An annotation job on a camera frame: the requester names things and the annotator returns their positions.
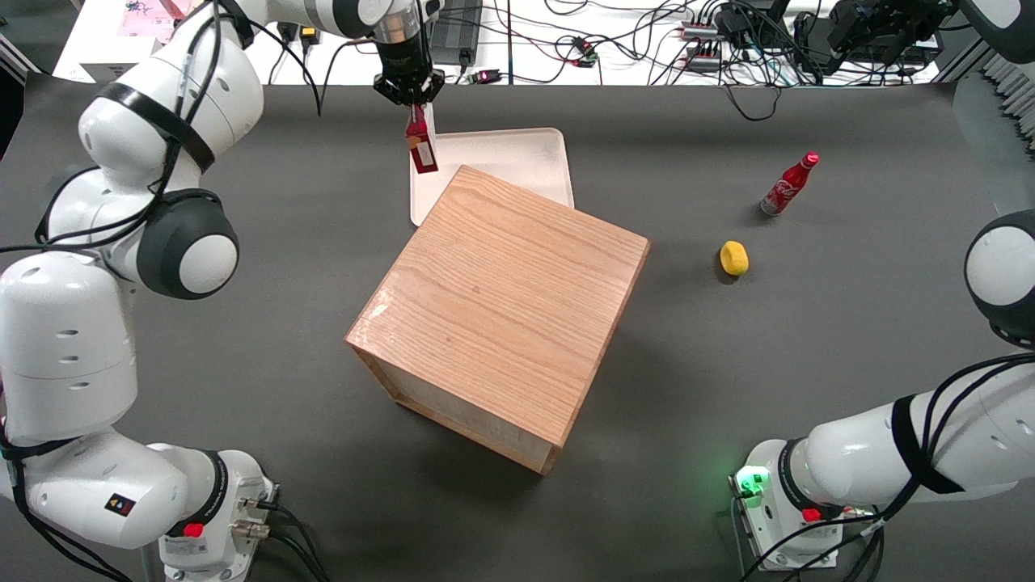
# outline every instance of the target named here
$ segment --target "green light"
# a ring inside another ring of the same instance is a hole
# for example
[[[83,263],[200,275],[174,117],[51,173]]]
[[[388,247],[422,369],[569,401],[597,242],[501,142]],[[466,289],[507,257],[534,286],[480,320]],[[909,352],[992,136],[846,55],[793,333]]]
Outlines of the green light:
[[[737,471],[737,483],[743,497],[755,497],[762,493],[762,488],[769,481],[769,470],[765,467],[746,466]]]

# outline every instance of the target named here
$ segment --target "red tag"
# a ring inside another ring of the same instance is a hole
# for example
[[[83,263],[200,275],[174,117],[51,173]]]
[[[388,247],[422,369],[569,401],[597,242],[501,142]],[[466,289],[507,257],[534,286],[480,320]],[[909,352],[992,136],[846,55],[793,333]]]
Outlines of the red tag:
[[[438,172],[439,164],[435,159],[435,146],[432,143],[432,130],[428,129],[424,110],[414,105],[410,112],[410,123],[406,126],[406,144],[413,157],[413,166],[418,174]]]

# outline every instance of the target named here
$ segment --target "red button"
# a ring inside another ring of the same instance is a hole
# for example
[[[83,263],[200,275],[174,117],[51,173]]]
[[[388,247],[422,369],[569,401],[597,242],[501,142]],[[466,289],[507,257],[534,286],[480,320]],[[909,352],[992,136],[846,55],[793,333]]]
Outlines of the red button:
[[[188,523],[183,526],[183,536],[184,537],[201,537],[202,531],[204,531],[205,526],[200,523]]]
[[[823,519],[823,515],[816,507],[805,507],[801,511],[801,519],[805,520],[805,523],[812,523]]]

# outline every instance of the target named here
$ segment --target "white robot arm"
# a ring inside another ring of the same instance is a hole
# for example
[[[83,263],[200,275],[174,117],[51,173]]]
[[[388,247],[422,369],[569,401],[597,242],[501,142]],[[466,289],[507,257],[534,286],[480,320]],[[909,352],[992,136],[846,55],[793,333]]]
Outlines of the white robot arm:
[[[417,0],[209,2],[84,111],[79,135],[96,167],[60,181],[37,230],[45,252],[0,277],[0,450],[12,477],[0,496],[52,545],[86,551],[50,524],[117,548],[160,539],[175,580],[246,576],[262,531],[253,525],[275,494],[259,464],[235,450],[144,446],[112,429],[137,397],[132,294],[203,298],[236,269],[237,236],[199,180],[262,113],[243,52],[255,25],[368,36],[384,68],[375,88],[419,107],[444,83],[422,13]]]
[[[993,331],[1019,352],[756,446],[731,477],[759,556],[752,570],[830,568],[846,519],[873,523],[868,535],[907,502],[978,499],[1035,476],[1035,210],[989,223],[964,273]]]

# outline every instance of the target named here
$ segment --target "pink paper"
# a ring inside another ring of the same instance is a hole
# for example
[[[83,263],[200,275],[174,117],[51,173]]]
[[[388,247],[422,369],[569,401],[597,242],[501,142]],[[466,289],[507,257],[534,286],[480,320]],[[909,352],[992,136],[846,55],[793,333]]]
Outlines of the pink paper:
[[[191,0],[127,1],[119,26],[119,36],[154,36],[162,45],[173,37],[173,28],[180,14],[190,11]]]

